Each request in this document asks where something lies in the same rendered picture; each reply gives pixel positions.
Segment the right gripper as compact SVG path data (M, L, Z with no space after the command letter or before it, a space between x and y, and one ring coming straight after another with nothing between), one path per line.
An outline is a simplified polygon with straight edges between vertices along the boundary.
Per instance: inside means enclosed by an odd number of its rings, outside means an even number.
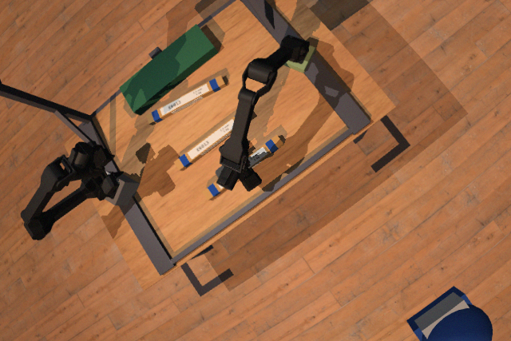
M96 145L96 141L90 141L88 142L91 146ZM106 171L103 172L97 172L93 171L90 167L92 166L91 162L89 162L86 166L87 174L84 180L88 180L88 178L93 177L94 179L97 179L99 176L101 176L103 182L101 183L101 187L105 194L109 195L112 194L112 192L115 190L115 188L118 186L117 178L124 173L124 171L120 172L111 172L111 174L107 175ZM115 174L115 176L114 176ZM112 175L112 176L110 176Z

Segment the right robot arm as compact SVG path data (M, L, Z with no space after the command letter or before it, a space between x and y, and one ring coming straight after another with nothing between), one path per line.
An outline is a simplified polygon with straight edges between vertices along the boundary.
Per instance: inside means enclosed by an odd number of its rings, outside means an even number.
M96 150L95 150L96 149ZM91 162L93 171L103 172L105 166L112 160L108 149L102 145L89 145L86 142L78 142L72 148L69 157L62 155L46 166L41 176L41 184L34 196L21 212L24 227L33 240L42 240L53 227L53 224L65 214L76 208L80 203L89 198L104 200L106 197L113 199L118 190L106 195L101 188L103 180L86 177L86 166ZM58 164L59 163L59 164ZM64 169L60 166L64 165ZM81 180L81 185L52 208L43 212L54 193L59 192L70 181Z

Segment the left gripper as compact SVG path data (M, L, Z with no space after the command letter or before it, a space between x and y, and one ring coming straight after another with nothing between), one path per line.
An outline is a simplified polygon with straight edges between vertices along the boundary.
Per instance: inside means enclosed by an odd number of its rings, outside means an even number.
M250 169L248 168L249 166L251 166L249 163L251 162L248 160L246 168L243 169L239 177L239 180L241 181L241 183L248 192L250 192L252 189L254 189L255 187L262 183L262 180L259 177L259 175L252 168Z

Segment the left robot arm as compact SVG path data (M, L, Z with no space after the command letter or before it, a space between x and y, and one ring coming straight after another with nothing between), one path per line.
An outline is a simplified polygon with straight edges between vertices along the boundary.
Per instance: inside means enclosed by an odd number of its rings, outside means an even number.
M278 50L267 58L257 58L249 62L242 75L243 86L238 94L239 102L232 133L221 149L220 164L222 166L216 170L216 175L218 176L216 183L220 186L223 185L222 187L226 187L228 190L233 190L240 177L240 173L242 173L248 163L249 143L247 135L257 101L271 90L277 78L277 67L280 68L287 61L303 64L309 52L310 42L287 35L280 45L282 47L280 46ZM246 80L248 78L261 82L265 86L256 92L246 89Z

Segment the black metal overhead frame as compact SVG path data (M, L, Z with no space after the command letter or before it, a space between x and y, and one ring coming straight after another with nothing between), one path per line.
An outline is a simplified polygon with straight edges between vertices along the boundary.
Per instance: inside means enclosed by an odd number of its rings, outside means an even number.
M269 32L273 32L274 28L271 23L267 20L263 11L259 8L258 4L255 0L248 0L251 4L254 11L259 16L260 20L269 30ZM23 92L19 89L15 89L8 85L3 85L0 83L0 96L9 98L14 101L19 101L21 103L31 105L33 107L44 109L51 113L54 113L64 124L66 124L74 133L76 133L84 142L88 143L92 141L84 132L82 132L69 118L84 122L86 124L93 122L93 119L90 115L86 113L79 112L75 109L71 109L65 107L64 105L59 105L52 101L48 101L41 97L34 96L33 94Z

